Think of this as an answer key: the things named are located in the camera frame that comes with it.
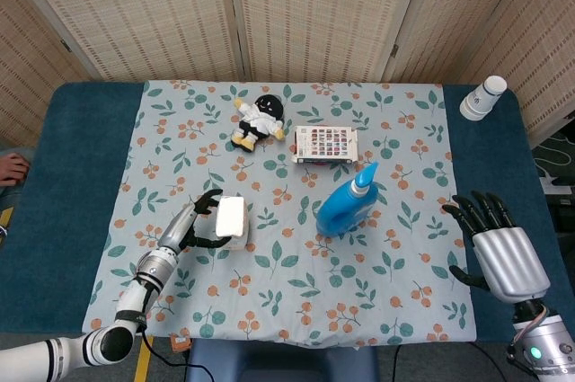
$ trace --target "white bottle cap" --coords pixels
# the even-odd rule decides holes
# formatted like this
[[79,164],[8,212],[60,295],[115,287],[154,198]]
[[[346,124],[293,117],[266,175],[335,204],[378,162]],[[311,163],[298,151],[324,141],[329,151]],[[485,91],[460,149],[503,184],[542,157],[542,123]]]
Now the white bottle cap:
[[507,82],[500,76],[489,76],[483,82],[483,87],[487,93],[498,96],[507,90]]
[[355,179],[351,180],[351,193],[353,193],[354,196],[357,197],[364,196],[368,191],[369,186],[359,187],[357,186]]

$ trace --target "human hand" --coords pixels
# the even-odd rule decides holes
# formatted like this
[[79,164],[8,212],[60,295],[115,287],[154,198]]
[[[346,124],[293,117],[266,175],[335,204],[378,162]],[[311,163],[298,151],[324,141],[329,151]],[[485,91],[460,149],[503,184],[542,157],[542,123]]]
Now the human hand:
[[21,155],[10,153],[0,157],[0,186],[15,186],[23,182],[30,164]]

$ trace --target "plush toy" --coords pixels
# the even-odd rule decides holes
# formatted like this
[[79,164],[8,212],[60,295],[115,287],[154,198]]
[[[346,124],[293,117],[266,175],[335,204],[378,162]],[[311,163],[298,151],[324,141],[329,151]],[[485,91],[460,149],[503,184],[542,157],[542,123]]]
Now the plush toy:
[[273,94],[258,97],[254,105],[234,100],[234,106],[243,114],[239,127],[232,135],[232,145],[251,153],[256,141],[272,134],[278,140],[284,138],[282,122],[284,106],[281,100]]

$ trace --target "floral tablecloth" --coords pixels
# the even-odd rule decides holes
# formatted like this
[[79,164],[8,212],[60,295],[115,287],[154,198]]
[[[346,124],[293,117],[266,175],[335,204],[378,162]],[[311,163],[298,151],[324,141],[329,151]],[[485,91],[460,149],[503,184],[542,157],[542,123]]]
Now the floral tablecloth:
[[[272,93],[285,108],[286,141],[253,154],[229,140],[234,99]],[[352,126],[356,164],[293,164],[295,125]],[[379,162],[377,203],[365,222],[334,238],[316,234],[322,201]],[[363,346],[475,338],[462,233],[442,209],[456,193],[440,85],[145,84],[86,311],[85,331],[111,324],[135,264],[186,203],[224,189],[248,201],[243,251],[187,249],[148,314],[148,332]],[[215,215],[199,218],[214,236]]]

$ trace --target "blue detergent bottle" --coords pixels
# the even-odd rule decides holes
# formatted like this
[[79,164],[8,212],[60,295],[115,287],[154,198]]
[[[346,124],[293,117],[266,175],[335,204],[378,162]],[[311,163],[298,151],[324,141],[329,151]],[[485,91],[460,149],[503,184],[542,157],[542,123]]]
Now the blue detergent bottle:
[[317,232],[326,236],[343,234],[366,218],[377,199],[377,186],[373,183],[377,165],[371,164],[342,184],[323,203],[317,213]]

